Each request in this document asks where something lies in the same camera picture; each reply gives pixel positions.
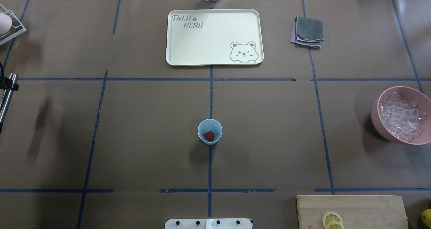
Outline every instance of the dish rack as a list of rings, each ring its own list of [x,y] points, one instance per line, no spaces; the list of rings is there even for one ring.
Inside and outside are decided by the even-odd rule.
[[[0,46],[4,43],[12,40],[18,35],[26,32],[26,28],[23,26],[21,21],[16,17],[16,15],[11,11],[6,9],[3,5],[0,4],[0,12],[12,18],[12,27],[8,32],[0,36]]]

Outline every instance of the folded cloth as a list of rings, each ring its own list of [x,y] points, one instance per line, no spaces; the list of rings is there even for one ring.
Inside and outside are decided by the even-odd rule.
[[[325,22],[297,16],[291,43],[320,48],[325,40]]]

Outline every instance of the white tray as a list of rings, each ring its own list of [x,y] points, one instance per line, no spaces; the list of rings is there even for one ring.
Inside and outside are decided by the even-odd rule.
[[[168,15],[170,65],[250,65],[262,60],[260,19],[254,9],[174,10]]]

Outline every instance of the cutting board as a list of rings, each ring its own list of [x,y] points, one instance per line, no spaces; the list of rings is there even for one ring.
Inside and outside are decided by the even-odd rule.
[[[403,199],[392,195],[297,195],[299,229],[323,229],[322,217],[337,212],[345,229],[407,229]]]

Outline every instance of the lemon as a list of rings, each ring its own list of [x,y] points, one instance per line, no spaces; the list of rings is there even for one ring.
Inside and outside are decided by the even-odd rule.
[[[326,225],[325,229],[344,229],[344,226],[342,223],[339,223],[338,221],[333,221]]]
[[[424,210],[424,212],[422,212],[421,218],[425,226],[431,228],[431,209]]]
[[[333,221],[339,222],[340,224],[343,224],[343,220],[341,219],[340,215],[333,212],[333,211],[327,212],[322,217],[322,224],[323,224],[324,228],[326,228],[326,226]]]

